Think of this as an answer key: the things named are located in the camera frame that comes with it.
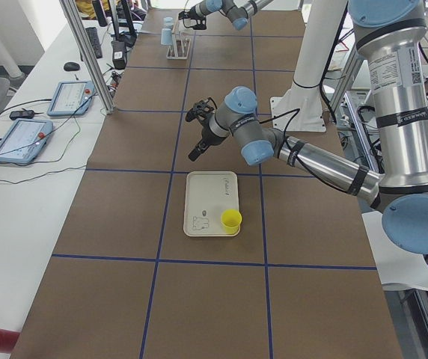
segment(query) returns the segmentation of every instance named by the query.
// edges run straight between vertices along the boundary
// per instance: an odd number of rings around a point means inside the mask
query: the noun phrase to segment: black mouse
[[[67,62],[63,67],[64,71],[77,71],[79,70],[79,64],[76,62]]]

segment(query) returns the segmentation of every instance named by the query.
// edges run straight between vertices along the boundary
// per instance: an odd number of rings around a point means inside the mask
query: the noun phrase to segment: light blue tablet
[[[28,165],[43,149],[52,129],[50,120],[17,119],[0,142],[0,163]]]
[[[60,82],[47,114],[52,117],[84,114],[91,104],[94,91],[94,84],[91,81]]]

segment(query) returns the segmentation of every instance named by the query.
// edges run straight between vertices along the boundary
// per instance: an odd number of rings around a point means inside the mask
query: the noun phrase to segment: white table
[[[87,27],[96,25],[96,21],[85,22]],[[111,39],[109,34],[104,36],[106,29],[98,28],[103,42],[103,58],[98,60],[102,72],[108,69],[107,63],[112,64]],[[65,72],[63,65],[68,61],[79,63],[80,71]],[[80,61],[71,30],[66,25],[8,107],[33,99],[51,98],[57,84],[75,80],[74,74],[80,80],[90,79],[85,64]],[[23,107],[46,112],[48,103]],[[95,96],[88,112],[77,117],[81,133],[61,161],[26,168],[0,165],[0,179],[19,181],[49,171],[85,165],[103,125],[105,115],[102,108],[99,97]],[[0,117],[0,137],[12,124],[9,112]],[[64,120],[53,120],[55,127]],[[59,158],[76,131],[74,121],[68,121],[53,134],[37,160]],[[83,173],[83,170],[66,171],[19,185],[0,183],[0,328],[21,330]]]

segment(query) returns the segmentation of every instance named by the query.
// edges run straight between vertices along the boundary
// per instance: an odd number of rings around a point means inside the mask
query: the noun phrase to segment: yellow cup
[[[221,215],[221,222],[226,234],[236,234],[242,222],[241,213],[237,209],[226,209]]]

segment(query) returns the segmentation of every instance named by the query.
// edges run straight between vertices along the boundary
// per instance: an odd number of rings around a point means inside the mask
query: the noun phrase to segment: blue joint cap
[[[364,28],[380,28],[397,22],[414,10],[421,0],[350,0],[352,21]]]
[[[224,98],[224,103],[238,114],[251,114],[256,111],[257,97],[251,89],[238,86]]]
[[[219,11],[222,9],[222,0],[207,0],[206,8],[211,13],[215,13],[216,11]]]
[[[397,247],[428,254],[428,194],[397,198],[385,209],[382,226]]]
[[[258,165],[274,156],[272,145],[267,140],[249,142],[241,149],[242,157],[249,166]]]
[[[245,17],[241,17],[232,21],[232,25],[237,31],[242,30],[247,24],[248,20]]]

